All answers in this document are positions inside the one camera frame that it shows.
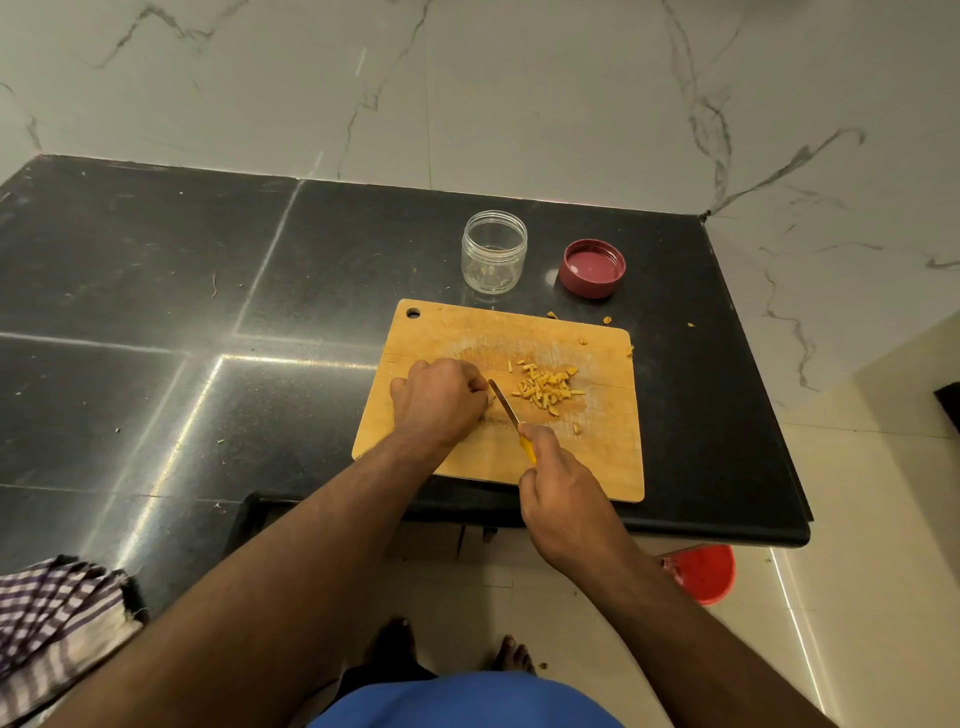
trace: yellow knife handle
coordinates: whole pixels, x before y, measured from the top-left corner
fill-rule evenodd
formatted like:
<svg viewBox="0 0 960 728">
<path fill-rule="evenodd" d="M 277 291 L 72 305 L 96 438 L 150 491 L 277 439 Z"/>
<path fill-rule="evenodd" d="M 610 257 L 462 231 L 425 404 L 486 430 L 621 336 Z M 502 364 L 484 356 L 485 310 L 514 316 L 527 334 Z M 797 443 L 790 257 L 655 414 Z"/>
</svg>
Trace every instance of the yellow knife handle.
<svg viewBox="0 0 960 728">
<path fill-rule="evenodd" d="M 530 458 L 530 462 L 534 465 L 537 465 L 537 456 L 534 454 L 534 444 L 527 440 L 523 435 L 520 435 L 520 446 L 523 448 L 523 451 L 527 453 L 527 457 Z"/>
</svg>

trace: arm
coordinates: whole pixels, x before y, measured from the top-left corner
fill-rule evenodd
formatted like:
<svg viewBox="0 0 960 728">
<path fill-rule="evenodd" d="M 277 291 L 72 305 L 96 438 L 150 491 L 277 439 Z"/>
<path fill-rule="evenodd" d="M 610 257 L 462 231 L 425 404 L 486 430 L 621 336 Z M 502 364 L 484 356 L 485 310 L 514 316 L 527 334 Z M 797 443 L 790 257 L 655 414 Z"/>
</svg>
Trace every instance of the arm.
<svg viewBox="0 0 960 728">
<path fill-rule="evenodd" d="M 521 427 L 537 454 L 520 479 L 534 546 L 607 618 L 674 725 L 833 725 L 640 551 L 551 429 Z"/>
<path fill-rule="evenodd" d="M 283 726 L 337 674 L 358 597 L 422 482 L 487 406 L 467 362 L 391 382 L 396 429 L 76 688 L 58 726 Z"/>
</svg>

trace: wooden cutting board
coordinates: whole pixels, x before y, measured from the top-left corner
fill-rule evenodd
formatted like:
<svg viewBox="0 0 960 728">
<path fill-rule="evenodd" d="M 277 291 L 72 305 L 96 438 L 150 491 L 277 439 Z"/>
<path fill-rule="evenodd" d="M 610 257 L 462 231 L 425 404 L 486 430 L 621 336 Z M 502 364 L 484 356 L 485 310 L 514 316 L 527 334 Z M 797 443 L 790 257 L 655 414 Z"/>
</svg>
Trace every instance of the wooden cutting board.
<svg viewBox="0 0 960 728">
<path fill-rule="evenodd" d="M 587 343 L 578 344 L 578 338 Z M 407 376 L 418 359 L 448 356 L 472 361 L 483 376 L 494 379 L 522 421 L 552 427 L 561 446 L 593 471 L 608 497 L 643 500 L 640 426 L 629 349 L 630 334 L 622 328 L 404 299 L 396 307 L 373 378 L 353 457 L 394 428 L 391 379 Z M 514 363 L 512 374 L 507 371 L 508 359 Z M 524 377 L 516 365 L 518 359 L 536 362 L 550 372 L 577 367 L 580 371 L 570 386 L 586 394 L 559 402 L 559 420 L 527 400 L 510 397 Z M 484 418 L 437 474 L 516 485 L 530 467 L 507 413 L 493 393 L 490 397 Z M 574 423 L 581 428 L 579 435 L 573 431 Z"/>
</svg>

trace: glass jar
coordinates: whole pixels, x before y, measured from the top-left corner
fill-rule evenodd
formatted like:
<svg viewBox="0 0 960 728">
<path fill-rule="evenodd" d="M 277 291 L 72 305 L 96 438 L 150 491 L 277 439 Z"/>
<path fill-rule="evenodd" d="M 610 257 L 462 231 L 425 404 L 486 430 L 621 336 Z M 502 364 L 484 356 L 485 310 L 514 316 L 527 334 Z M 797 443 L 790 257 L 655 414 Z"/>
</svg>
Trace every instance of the glass jar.
<svg viewBox="0 0 960 728">
<path fill-rule="evenodd" d="M 470 288 L 506 293 L 520 280 L 526 256 L 527 229 L 515 215 L 489 209 L 467 220 L 460 269 Z"/>
</svg>

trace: person's left hand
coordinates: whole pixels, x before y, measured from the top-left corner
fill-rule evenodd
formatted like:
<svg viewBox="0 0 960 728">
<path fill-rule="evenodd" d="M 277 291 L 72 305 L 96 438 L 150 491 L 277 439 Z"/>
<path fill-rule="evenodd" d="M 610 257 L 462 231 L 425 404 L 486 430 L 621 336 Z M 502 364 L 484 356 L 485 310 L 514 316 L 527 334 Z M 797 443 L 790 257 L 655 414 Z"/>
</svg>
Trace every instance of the person's left hand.
<svg viewBox="0 0 960 728">
<path fill-rule="evenodd" d="M 390 382 L 394 429 L 445 454 L 469 434 L 489 403 L 490 385 L 468 361 L 415 362 Z"/>
</svg>

